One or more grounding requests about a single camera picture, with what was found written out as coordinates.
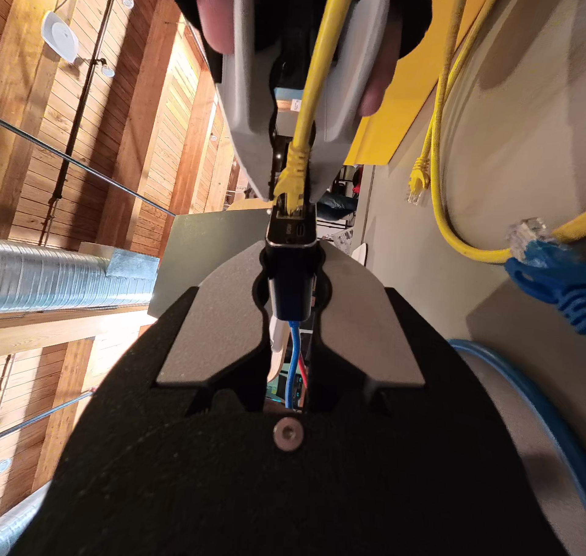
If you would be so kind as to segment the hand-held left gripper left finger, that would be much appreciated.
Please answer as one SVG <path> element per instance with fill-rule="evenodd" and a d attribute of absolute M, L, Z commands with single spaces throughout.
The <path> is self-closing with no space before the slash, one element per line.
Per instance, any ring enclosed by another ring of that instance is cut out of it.
<path fill-rule="evenodd" d="M 271 365 L 267 278 L 258 241 L 202 281 L 157 376 L 157 385 L 232 390 L 247 411 L 263 409 Z"/>

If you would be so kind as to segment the white ceiling access point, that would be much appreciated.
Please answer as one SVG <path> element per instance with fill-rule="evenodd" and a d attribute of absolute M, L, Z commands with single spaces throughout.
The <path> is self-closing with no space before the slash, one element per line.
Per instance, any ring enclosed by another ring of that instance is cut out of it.
<path fill-rule="evenodd" d="M 74 64 L 79 51 L 76 34 L 53 11 L 47 11 L 43 17 L 40 33 L 45 43 L 59 57 L 69 64 Z"/>

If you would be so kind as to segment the silver ventilation duct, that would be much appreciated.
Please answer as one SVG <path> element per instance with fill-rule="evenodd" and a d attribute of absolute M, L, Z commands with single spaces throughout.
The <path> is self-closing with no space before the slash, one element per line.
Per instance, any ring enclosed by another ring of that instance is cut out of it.
<path fill-rule="evenodd" d="M 1 516 L 1 555 L 8 555 L 19 537 L 39 511 L 52 481 L 20 501 Z"/>
<path fill-rule="evenodd" d="M 159 259 L 82 243 L 81 252 L 1 241 L 1 313 L 150 303 Z"/>

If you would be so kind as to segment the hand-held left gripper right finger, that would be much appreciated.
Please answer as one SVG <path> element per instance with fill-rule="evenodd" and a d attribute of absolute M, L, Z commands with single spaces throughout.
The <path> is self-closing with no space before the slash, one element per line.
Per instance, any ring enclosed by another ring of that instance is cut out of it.
<path fill-rule="evenodd" d="M 383 284 L 351 256 L 319 243 L 306 409 L 331 412 L 349 396 L 382 410 L 425 393 L 425 377 Z"/>

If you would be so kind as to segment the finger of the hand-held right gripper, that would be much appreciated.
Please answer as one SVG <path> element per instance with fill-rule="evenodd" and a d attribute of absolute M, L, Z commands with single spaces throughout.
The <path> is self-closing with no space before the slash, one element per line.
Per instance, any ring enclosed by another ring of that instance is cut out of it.
<path fill-rule="evenodd" d="M 230 54 L 222 54 L 217 93 L 235 157 L 256 196 L 268 201 L 274 151 L 269 76 L 280 54 L 284 0 L 220 0 L 218 11 L 216 18 L 231 44 L 221 48 Z"/>
<path fill-rule="evenodd" d="M 338 60 L 330 68 L 315 115 L 309 159 L 311 202 L 327 191 L 346 160 L 360 124 L 357 110 L 382 42 L 390 0 L 358 0 L 345 19 Z"/>

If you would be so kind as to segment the black ceiling pipe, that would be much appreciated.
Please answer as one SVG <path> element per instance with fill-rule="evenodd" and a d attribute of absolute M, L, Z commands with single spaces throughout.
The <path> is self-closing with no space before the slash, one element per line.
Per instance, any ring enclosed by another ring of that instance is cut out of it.
<path fill-rule="evenodd" d="M 114 1 L 115 0 L 107 0 L 106 7 L 99 26 L 96 42 L 94 44 L 94 48 L 92 51 L 92 56 L 91 59 L 88 61 L 88 68 L 83 88 L 80 94 L 80 98 L 78 100 L 77 109 L 72 123 L 69 138 L 67 141 L 66 149 L 62 155 L 62 164 L 59 170 L 59 174 L 57 176 L 55 188 L 48 202 L 48 213 L 45 217 L 45 221 L 43 223 L 40 238 L 38 241 L 38 245 L 40 246 L 47 246 L 48 244 L 50 230 L 52 229 L 53 221 L 56 216 L 57 205 L 59 204 L 59 201 L 61 201 L 63 198 L 63 189 L 65 181 L 67 178 L 67 174 L 69 172 L 69 166 L 72 164 L 71 159 L 73 158 L 73 152 L 77 142 L 77 136 L 81 128 L 81 122 L 84 116 L 87 100 L 90 96 L 90 90 L 92 87 L 94 75 L 96 73 L 96 68 L 109 68 L 106 59 L 101 56 L 101 48 L 106 36 L 108 22 L 111 18 Z"/>

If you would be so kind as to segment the grey ceiling panel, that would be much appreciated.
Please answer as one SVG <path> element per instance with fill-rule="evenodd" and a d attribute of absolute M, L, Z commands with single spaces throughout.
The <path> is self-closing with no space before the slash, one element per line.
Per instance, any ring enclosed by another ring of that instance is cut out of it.
<path fill-rule="evenodd" d="M 160 260 L 148 315 L 161 315 L 217 267 L 265 238 L 268 207 L 178 215 Z"/>

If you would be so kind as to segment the yellow plastic bin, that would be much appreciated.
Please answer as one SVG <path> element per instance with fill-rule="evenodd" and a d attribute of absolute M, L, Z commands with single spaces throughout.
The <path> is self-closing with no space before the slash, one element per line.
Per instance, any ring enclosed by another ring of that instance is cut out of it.
<path fill-rule="evenodd" d="M 399 60 L 380 109 L 362 119 L 344 164 L 389 162 L 436 86 L 455 0 L 432 0 L 431 25 L 421 43 Z"/>

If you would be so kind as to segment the thin metal rod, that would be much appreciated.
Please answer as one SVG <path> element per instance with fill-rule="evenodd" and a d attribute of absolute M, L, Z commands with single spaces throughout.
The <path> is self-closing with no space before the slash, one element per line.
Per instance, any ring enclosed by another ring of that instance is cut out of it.
<path fill-rule="evenodd" d="M 19 127 L 16 127 L 16 126 L 10 124 L 6 120 L 1 119 L 1 127 L 7 131 L 19 136 L 20 138 L 26 140 L 27 142 L 33 143 L 34 145 L 36 145 L 40 149 L 45 150 L 45 151 L 49 152 L 50 154 L 61 158 L 62 160 L 66 161 L 68 164 L 72 164 L 72 165 L 82 169 L 86 173 L 89 173 L 89 174 L 95 176 L 96 178 L 99 178 L 100 180 L 106 182 L 110 186 L 113 186 L 113 187 L 123 191 L 124 193 L 138 199 L 139 201 L 142 201 L 143 203 L 148 204 L 149 206 L 163 212 L 165 215 L 171 216 L 173 218 L 175 218 L 177 216 L 176 214 L 172 213 L 167 208 L 164 208 L 161 205 L 151 201 L 147 197 L 136 193 L 135 191 L 131 190 L 130 188 L 128 188 L 128 187 L 122 185 L 121 183 L 118 183 L 117 181 L 107 177 L 106 175 L 91 168 L 90 166 L 82 164 L 80 161 L 78 161 L 74 157 L 71 157 L 71 156 L 65 154 L 64 152 L 57 150 L 56 148 L 49 145 L 48 143 L 41 141 L 37 137 L 25 132 L 24 130 L 20 129 Z"/>
<path fill-rule="evenodd" d="M 84 400 L 84 399 L 89 399 L 91 398 L 94 393 L 96 392 L 97 387 L 92 387 L 89 390 L 86 390 L 84 392 L 82 392 L 80 395 L 78 395 L 77 397 L 70 399 L 62 404 L 59 404 L 57 406 L 54 406 L 53 408 L 39 413 L 35 416 L 33 416 L 32 418 L 29 418 L 28 420 L 24 420 L 10 428 L 4 429 L 3 431 L 1 431 L 1 439 L 4 439 L 5 437 L 8 437 L 16 432 L 19 432 L 20 430 L 27 428 L 31 425 L 34 425 L 46 418 L 48 418 L 49 416 L 62 411 L 70 406 L 76 405 L 77 403 L 79 403 L 80 401 Z"/>

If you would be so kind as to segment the person's right hand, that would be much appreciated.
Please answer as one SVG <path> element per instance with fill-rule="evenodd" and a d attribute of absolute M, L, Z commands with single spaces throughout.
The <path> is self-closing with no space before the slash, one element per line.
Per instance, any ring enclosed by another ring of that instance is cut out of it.
<path fill-rule="evenodd" d="M 219 54 L 234 54 L 234 0 L 196 0 L 196 4 L 209 46 Z M 361 117 L 372 116 L 379 110 L 392 83 L 400 56 L 402 23 L 400 11 L 390 6 L 382 42 L 358 109 Z"/>

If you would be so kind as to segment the black ethernet adapter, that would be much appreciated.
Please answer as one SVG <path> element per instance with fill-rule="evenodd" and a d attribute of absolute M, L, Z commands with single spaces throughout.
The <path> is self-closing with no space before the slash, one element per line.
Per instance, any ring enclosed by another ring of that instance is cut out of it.
<path fill-rule="evenodd" d="M 307 204 L 292 216 L 282 215 L 279 206 L 274 206 L 264 253 L 274 316 L 286 322 L 305 321 L 311 313 L 319 262 L 315 205 Z"/>

